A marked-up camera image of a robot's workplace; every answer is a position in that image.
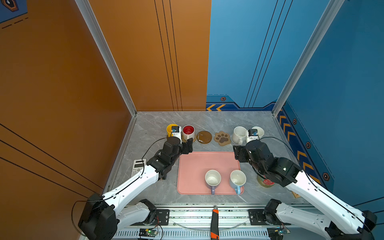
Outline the red interior mug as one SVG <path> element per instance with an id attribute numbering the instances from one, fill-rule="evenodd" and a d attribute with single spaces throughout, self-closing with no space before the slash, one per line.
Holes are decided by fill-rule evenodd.
<path id="1" fill-rule="evenodd" d="M 186 125 L 182 128 L 182 138 L 184 141 L 194 139 L 196 136 L 195 128 L 192 125 Z"/>

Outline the glossy brown round coaster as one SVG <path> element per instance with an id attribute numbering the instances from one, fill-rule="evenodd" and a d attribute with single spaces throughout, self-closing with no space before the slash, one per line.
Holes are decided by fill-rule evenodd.
<path id="1" fill-rule="evenodd" d="M 200 131 L 197 134 L 197 141 L 201 144 L 208 144 L 212 141 L 212 134 L 208 131 Z"/>

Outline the cork paw print coaster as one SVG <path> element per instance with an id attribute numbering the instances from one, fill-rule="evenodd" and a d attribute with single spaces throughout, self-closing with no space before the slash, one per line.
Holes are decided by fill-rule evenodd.
<path id="1" fill-rule="evenodd" d="M 223 131 L 215 133 L 214 141 L 218 143 L 221 147 L 229 145 L 232 142 L 231 135 Z"/>

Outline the woven rattan round coaster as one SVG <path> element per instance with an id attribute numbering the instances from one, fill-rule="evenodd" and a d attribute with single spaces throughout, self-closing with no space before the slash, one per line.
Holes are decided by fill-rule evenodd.
<path id="1" fill-rule="evenodd" d="M 187 140 L 185 140 L 185 139 L 182 137 L 182 142 L 183 142 L 183 143 L 186 143 Z"/>

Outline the yellow mug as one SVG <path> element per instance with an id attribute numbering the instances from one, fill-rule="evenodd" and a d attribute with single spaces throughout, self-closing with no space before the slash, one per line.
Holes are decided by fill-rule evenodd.
<path id="1" fill-rule="evenodd" d="M 170 134 L 171 134 L 171 126 L 174 126 L 174 125 L 177 125 L 177 124 L 170 124 L 167 126 L 167 137 L 171 137 Z"/>

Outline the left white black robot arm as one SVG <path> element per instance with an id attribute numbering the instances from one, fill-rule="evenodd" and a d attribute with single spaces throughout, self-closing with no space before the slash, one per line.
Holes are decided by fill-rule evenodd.
<path id="1" fill-rule="evenodd" d="M 169 137 L 139 173 L 117 188 L 103 195 L 93 194 L 85 201 L 78 223 L 80 230 L 89 240 L 110 240 L 125 227 L 154 222 L 157 208 L 149 200 L 141 200 L 131 207 L 128 203 L 147 187 L 166 179 L 179 157 L 192 151 L 193 139 L 183 142 Z"/>

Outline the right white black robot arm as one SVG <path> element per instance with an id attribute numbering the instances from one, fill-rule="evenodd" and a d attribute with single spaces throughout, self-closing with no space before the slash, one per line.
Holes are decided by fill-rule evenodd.
<path id="1" fill-rule="evenodd" d="M 316 233 L 327 240 L 373 240 L 377 216 L 371 211 L 360 211 L 335 197 L 296 163 L 274 157 L 268 146 L 253 140 L 245 146 L 234 146 L 235 159 L 249 163 L 255 172 L 267 180 L 300 195 L 320 211 L 314 214 L 296 210 L 271 199 L 264 208 L 270 225 L 292 224 Z"/>

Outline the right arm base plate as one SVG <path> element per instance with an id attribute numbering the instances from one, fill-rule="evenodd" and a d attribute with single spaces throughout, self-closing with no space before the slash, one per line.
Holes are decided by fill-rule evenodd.
<path id="1" fill-rule="evenodd" d="M 252 226 L 282 226 L 283 223 L 276 217 L 275 214 L 264 213 L 261 209 L 248 210 L 250 223 Z"/>

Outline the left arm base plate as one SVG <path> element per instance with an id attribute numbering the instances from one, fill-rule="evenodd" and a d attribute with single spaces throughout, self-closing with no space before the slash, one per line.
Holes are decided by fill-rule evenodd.
<path id="1" fill-rule="evenodd" d="M 153 217 L 150 217 L 149 220 L 145 220 L 141 223 L 135 223 L 134 226 L 155 226 L 158 224 L 158 221 L 161 226 L 168 226 L 170 220 L 170 210 L 169 209 L 160 209 L 156 210 L 156 213 Z"/>

